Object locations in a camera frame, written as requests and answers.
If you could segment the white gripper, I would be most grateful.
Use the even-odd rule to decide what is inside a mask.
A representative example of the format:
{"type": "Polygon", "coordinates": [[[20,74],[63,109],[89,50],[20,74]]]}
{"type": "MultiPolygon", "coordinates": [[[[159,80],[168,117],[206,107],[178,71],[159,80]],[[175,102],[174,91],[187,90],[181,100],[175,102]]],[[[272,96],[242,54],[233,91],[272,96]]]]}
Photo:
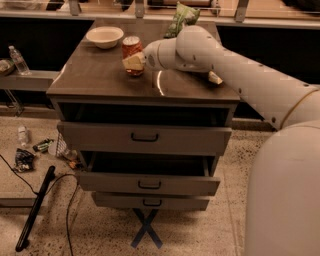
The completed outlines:
{"type": "Polygon", "coordinates": [[[142,71],[145,64],[154,71],[176,68],[175,38],[154,41],[144,48],[143,53],[138,52],[123,59],[124,68],[142,71]]]}

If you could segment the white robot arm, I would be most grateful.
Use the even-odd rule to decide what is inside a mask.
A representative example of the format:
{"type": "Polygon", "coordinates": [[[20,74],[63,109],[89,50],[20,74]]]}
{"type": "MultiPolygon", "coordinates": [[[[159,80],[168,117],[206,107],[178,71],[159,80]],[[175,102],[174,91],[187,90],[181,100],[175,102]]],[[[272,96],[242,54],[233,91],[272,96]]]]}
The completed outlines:
{"type": "Polygon", "coordinates": [[[276,130],[247,190],[244,256],[320,256],[320,90],[224,48],[200,26],[148,44],[125,67],[216,73],[276,130]]]}

